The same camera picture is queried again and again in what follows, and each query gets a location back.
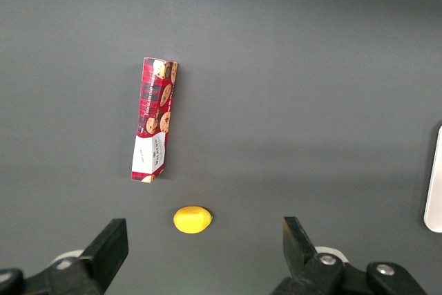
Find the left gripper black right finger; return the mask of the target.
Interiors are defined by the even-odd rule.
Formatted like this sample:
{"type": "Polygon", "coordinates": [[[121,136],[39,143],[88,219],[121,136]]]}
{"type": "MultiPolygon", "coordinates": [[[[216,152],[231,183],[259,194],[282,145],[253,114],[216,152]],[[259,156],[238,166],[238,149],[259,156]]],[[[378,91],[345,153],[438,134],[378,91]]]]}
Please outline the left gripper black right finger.
{"type": "Polygon", "coordinates": [[[425,294],[404,267],[372,262],[355,268],[338,250],[316,247],[299,219],[283,219],[283,251],[291,276],[273,294],[425,294]]]}

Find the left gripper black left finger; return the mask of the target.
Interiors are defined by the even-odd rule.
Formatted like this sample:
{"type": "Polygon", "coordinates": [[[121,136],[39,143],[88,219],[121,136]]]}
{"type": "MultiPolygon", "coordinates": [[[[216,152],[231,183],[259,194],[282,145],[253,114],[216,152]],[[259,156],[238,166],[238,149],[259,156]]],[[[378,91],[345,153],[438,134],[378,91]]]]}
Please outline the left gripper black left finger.
{"type": "Polygon", "coordinates": [[[1,270],[2,294],[104,294],[128,256],[126,220],[111,220],[85,248],[56,257],[26,278],[21,269],[1,270]]]}

